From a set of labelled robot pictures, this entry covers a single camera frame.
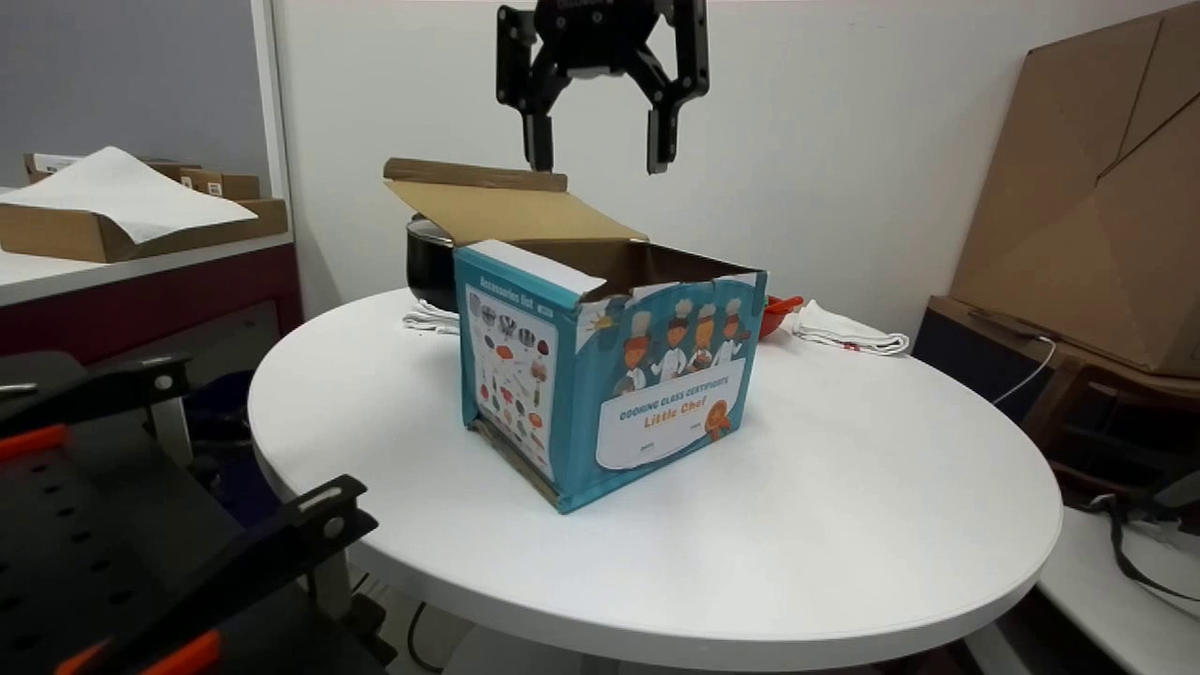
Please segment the gray wall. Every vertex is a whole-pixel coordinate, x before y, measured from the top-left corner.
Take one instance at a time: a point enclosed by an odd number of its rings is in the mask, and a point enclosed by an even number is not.
[[[134,155],[269,186],[250,0],[0,1],[0,186],[22,153]]]

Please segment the printed box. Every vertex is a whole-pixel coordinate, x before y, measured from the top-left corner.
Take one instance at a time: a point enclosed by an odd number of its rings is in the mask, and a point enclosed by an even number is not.
[[[650,244],[565,179],[404,178],[392,190],[457,244],[463,420],[558,510],[738,429],[766,271]]]

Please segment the black pot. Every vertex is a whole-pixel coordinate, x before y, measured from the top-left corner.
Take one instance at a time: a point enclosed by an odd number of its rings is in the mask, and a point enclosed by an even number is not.
[[[458,311],[454,287],[454,240],[421,214],[408,222],[408,287],[431,305]]]

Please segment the red object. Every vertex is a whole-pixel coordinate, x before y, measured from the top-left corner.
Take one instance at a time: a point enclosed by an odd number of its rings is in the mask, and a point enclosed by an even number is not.
[[[104,643],[92,645],[64,661],[54,669],[54,675],[73,675],[102,646]],[[216,631],[209,631],[146,668],[140,675],[196,675],[211,667],[218,658],[221,658],[221,635]]]
[[[304,322],[292,244],[0,307],[0,325],[22,327],[0,330],[0,356],[50,350],[88,365],[265,301],[281,336]]]
[[[58,448],[67,438],[65,424],[26,431],[17,436],[0,438],[0,461],[8,461],[30,453]]]
[[[803,304],[804,298],[799,295],[786,300],[767,295],[767,307],[762,311],[762,328],[758,330],[758,339],[762,340],[774,333],[784,323],[784,317]]]

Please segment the white round table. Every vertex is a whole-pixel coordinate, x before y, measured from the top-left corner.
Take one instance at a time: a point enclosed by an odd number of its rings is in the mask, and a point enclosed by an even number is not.
[[[259,464],[300,494],[349,473],[379,528],[350,560],[506,634],[710,670],[896,658],[1028,591],[1057,485],[988,401],[913,358],[758,347],[742,429],[559,515],[462,425],[458,339],[407,289],[284,338],[250,392]]]

